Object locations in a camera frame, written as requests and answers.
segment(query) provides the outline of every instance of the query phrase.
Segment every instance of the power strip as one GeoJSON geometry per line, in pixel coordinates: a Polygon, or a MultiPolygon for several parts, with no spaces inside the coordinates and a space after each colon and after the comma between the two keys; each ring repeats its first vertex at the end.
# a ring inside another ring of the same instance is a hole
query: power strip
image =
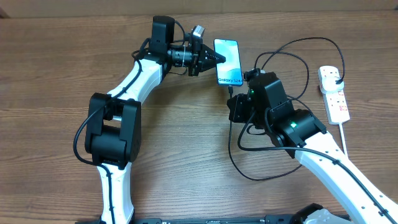
{"type": "Polygon", "coordinates": [[[343,123],[350,119],[347,107],[346,97],[344,95],[344,82],[337,85],[336,80],[340,79],[338,69],[333,66],[322,66],[318,70],[320,89],[323,93],[323,102],[325,102],[326,115],[329,124],[338,124],[341,134],[343,150],[348,157],[343,123]]]}

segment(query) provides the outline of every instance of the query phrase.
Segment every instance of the blue screen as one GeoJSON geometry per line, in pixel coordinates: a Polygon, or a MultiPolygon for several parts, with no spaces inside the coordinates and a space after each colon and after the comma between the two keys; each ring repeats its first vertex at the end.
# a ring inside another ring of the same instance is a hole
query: blue screen
{"type": "Polygon", "coordinates": [[[224,63],[217,64],[218,84],[241,86],[243,80],[238,43],[235,40],[215,39],[214,50],[226,59],[224,63]]]}

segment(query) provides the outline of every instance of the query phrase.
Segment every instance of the wooden table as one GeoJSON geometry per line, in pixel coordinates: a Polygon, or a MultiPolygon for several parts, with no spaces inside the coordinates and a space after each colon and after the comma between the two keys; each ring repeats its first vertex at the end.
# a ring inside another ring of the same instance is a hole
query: wooden table
{"type": "MultiPolygon", "coordinates": [[[[215,38],[237,40],[243,70],[251,69],[261,52],[290,40],[322,36],[338,43],[346,60],[349,157],[398,201],[396,11],[174,18],[186,30],[206,27],[209,46],[215,38]]],[[[151,24],[152,16],[0,20],[0,223],[73,223],[101,215],[98,171],[75,158],[72,140],[90,96],[108,92],[130,72],[130,53],[150,37],[151,24]]],[[[180,38],[178,29],[175,35],[180,38]]],[[[310,85],[302,100],[340,144],[338,127],[327,122],[317,78],[319,66],[341,68],[337,50],[328,42],[309,40],[286,51],[308,62],[310,85]]],[[[302,91],[305,67],[297,59],[278,55],[266,70],[277,73],[287,93],[302,91]]],[[[235,93],[245,91],[246,86],[235,88],[235,93]]],[[[312,202],[345,213],[304,167],[268,182],[241,177],[228,157],[227,99],[214,69],[199,77],[168,74],[150,94],[142,109],[141,151],[132,169],[136,217],[261,217],[295,213],[312,202]]],[[[297,166],[286,152],[239,151],[242,126],[233,126],[233,154],[244,172],[264,177],[297,166]]],[[[247,146],[271,145],[265,136],[245,139],[247,146]]],[[[80,141],[80,153],[89,159],[83,147],[80,141]]]]}

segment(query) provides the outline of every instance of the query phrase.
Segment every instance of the smartphone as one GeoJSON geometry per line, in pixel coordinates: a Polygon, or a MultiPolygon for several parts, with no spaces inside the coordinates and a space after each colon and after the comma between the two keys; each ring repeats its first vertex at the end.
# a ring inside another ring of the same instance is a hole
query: smartphone
{"type": "Polygon", "coordinates": [[[216,66],[219,85],[243,85],[241,59],[239,58],[238,42],[236,40],[214,40],[214,51],[225,57],[224,63],[216,66]]]}

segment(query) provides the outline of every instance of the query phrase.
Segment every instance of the white cord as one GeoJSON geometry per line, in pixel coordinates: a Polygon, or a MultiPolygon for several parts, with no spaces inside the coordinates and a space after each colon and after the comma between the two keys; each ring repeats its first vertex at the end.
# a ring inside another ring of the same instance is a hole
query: white cord
{"type": "Polygon", "coordinates": [[[338,123],[338,127],[340,128],[340,135],[341,135],[341,142],[343,143],[343,152],[348,158],[348,152],[347,152],[347,147],[346,147],[346,138],[344,137],[344,131],[343,131],[343,124],[338,123]]]}

